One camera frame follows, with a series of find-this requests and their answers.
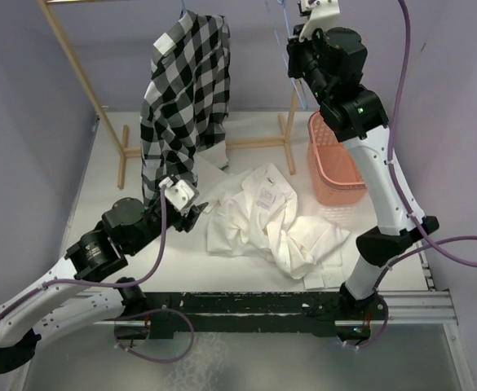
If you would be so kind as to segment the light blue wire hanger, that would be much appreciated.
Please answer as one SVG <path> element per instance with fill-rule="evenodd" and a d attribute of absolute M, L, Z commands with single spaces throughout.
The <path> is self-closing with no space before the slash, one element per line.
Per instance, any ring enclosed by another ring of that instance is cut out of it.
<path fill-rule="evenodd" d="M 283 15 L 283 22 L 284 22 L 284 26 L 285 26 L 285 35 L 286 35 L 285 44 L 282 44 L 281 35 L 278 31 L 276 19 L 275 19 L 275 16 L 274 16 L 274 11 L 273 11 L 273 8 L 272 8 L 272 3 L 273 3 L 273 1 L 265 1 L 264 2 L 265 7 L 266 7 L 266 11 L 267 11 L 267 15 L 268 15 L 268 19 L 270 21 L 270 24 L 271 24 L 271 27 L 272 27 L 272 30 L 273 30 L 273 33 L 274 33 L 274 37 L 275 37 L 275 40 L 276 40 L 276 44 L 277 44 L 278 50 L 280 52 L 280 55 L 282 57 L 283 63 L 285 65 L 285 68 L 286 68 L 286 71 L 287 71 L 287 74 L 288 74 L 288 78 L 289 78 L 290 82 L 292 83 L 293 92 L 296 94 L 297 101 L 299 102 L 300 108 L 302 110 L 307 110 L 309 108 L 309 103 L 308 103 L 306 91 L 304 90 L 304 88 L 302 86 L 300 86 L 298 77 L 294 76 L 291 73 L 291 70 L 290 70 L 290 67 L 293 65 L 291 63 L 292 53 L 291 53 L 291 47 L 290 47 L 290 45 L 293 43 L 291 41 L 291 39 L 293 38 L 293 35 L 290 31 L 289 16 L 288 16 L 288 11 L 287 11 L 287 2 L 286 1 L 274 1 L 274 3 L 280 7 L 281 13 Z"/>

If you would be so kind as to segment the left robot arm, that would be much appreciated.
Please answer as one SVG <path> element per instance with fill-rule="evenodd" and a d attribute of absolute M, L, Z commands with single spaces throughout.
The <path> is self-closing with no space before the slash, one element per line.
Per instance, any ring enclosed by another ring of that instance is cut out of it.
<path fill-rule="evenodd" d="M 204 204 L 178 208 L 164 196 L 152 209 L 135 198 L 117 201 L 41 278 L 0 305 L 0 375 L 22 367 L 37 349 L 91 323 L 168 314 L 167 307 L 149 309 L 139 286 L 157 265 L 140 279 L 106 279 L 155 239 L 162 258 L 168 228 L 189 232 L 204 209 Z"/>

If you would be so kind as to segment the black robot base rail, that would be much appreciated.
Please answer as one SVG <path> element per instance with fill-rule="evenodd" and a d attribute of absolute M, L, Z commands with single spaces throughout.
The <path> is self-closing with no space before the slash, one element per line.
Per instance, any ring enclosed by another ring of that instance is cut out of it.
<path fill-rule="evenodd" d="M 381 297 L 360 304 L 340 292 L 147 292 L 117 321 L 149 319 L 149 337 L 177 332 L 303 333 L 343 340 L 370 337 L 369 320 L 384 320 Z"/>

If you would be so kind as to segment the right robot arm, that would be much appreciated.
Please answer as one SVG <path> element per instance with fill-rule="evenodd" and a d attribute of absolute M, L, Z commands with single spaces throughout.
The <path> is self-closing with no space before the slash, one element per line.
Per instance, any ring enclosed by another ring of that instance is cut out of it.
<path fill-rule="evenodd" d="M 368 54 L 361 36 L 335 27 L 317 28 L 304 37 L 298 24 L 286 49 L 289 77 L 307 83 L 325 124 L 356 163 L 376 213 L 377 225 L 356 239 L 360 256 L 339 289 L 344 308 L 363 309 L 375 296 L 384 266 L 424 234 L 437 231 L 439 221 L 425 215 L 390 155 L 386 111 L 377 94 L 361 83 Z"/>

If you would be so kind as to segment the black white checkered shirt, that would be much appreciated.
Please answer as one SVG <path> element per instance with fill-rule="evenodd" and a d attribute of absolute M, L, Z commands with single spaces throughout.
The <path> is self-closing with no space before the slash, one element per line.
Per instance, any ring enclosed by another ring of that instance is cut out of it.
<path fill-rule="evenodd" d="M 196 185 L 195 157 L 228 165 L 223 123 L 230 101 L 230 31 L 222 15 L 186 11 L 152 45 L 151 79 L 140 112 L 144 205 L 174 176 Z"/>

